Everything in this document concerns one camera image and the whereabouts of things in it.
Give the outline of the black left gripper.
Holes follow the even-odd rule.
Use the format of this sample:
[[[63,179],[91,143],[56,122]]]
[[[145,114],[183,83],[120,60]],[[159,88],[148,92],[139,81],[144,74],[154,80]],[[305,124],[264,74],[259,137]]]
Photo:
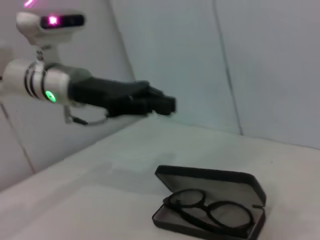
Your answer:
[[[151,113],[170,116],[176,112],[176,99],[146,81],[119,82],[90,77],[70,83],[68,97],[76,103],[106,109],[108,118]]]

